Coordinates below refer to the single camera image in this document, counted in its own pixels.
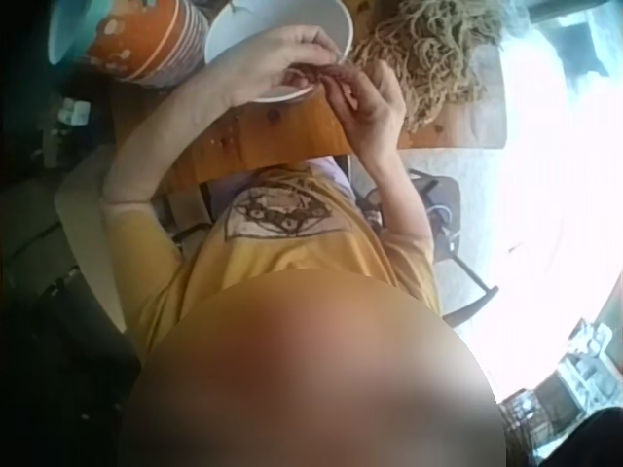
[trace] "person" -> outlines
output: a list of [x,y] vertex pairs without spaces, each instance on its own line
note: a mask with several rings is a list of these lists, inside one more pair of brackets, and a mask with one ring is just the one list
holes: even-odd
[[[115,158],[103,209],[144,361],[120,465],[500,465],[517,440],[495,431],[487,379],[438,315],[431,228],[397,150],[397,79],[381,61],[338,59],[317,27],[254,36],[176,89]],[[385,229],[320,159],[212,184],[219,220],[184,261],[150,205],[167,170],[228,109],[310,84],[376,183]],[[531,465],[525,443],[511,446],[508,465]]]
[[[406,113],[398,81],[382,61],[364,72],[338,65],[338,58],[318,27],[254,36],[176,89],[120,148],[103,206],[128,334],[141,356],[204,299],[284,269],[363,274],[439,312],[431,228],[397,150]],[[228,109],[278,85],[306,88],[314,81],[379,188],[386,229],[375,234],[347,177],[325,158],[214,183],[220,219],[197,256],[184,261],[150,203],[165,173]]]

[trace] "white bowl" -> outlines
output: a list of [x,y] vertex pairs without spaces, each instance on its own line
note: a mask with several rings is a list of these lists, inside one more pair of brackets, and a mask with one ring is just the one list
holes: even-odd
[[[341,59],[350,52],[352,18],[341,0],[234,0],[210,25],[205,41],[205,63],[210,63],[230,47],[254,34],[296,24],[321,26],[342,52]],[[281,86],[270,90],[255,102],[292,100],[312,89]]]

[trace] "wooden table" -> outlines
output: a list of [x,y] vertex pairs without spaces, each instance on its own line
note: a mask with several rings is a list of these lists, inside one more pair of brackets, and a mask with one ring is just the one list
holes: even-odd
[[[355,40],[374,23],[381,0],[344,0],[355,23]],[[447,104],[438,119],[415,134],[404,133],[400,148],[503,148],[506,106],[499,52],[483,47],[474,67],[487,87],[483,100]],[[117,144],[164,97],[156,90],[114,83],[111,88]],[[183,190],[242,170],[350,153],[340,124],[323,91],[296,104],[248,104],[210,126],[177,160],[163,182],[166,193]]]

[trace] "hand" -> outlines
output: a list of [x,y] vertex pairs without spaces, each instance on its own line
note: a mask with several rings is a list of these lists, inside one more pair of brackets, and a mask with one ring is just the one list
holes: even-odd
[[398,139],[407,106],[389,65],[378,60],[366,72],[346,65],[327,66],[320,70],[319,79],[350,147],[370,176],[377,178],[402,167]]
[[227,108],[258,98],[277,86],[306,88],[311,80],[294,64],[336,63],[340,51],[318,26],[287,26],[252,36],[208,64]]

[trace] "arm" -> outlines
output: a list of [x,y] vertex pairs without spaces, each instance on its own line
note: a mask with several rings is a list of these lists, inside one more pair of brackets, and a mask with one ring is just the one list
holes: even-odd
[[120,148],[103,192],[105,212],[151,208],[166,172],[227,105],[210,70],[175,90]]
[[308,86],[290,66],[335,63],[336,50],[319,27],[291,26],[254,36],[219,56],[179,87],[123,145],[104,188],[105,212],[149,207],[166,172],[212,122],[275,86]]
[[120,149],[104,187],[104,217],[124,317],[143,352],[179,319],[191,271],[151,209],[166,172],[229,108],[280,84],[308,86],[289,67],[335,63],[334,50],[313,26],[254,36],[174,91]]
[[406,104],[396,75],[378,61],[368,72],[324,67],[320,80],[350,146],[379,188],[387,229],[423,240],[432,250],[426,210],[398,154]]

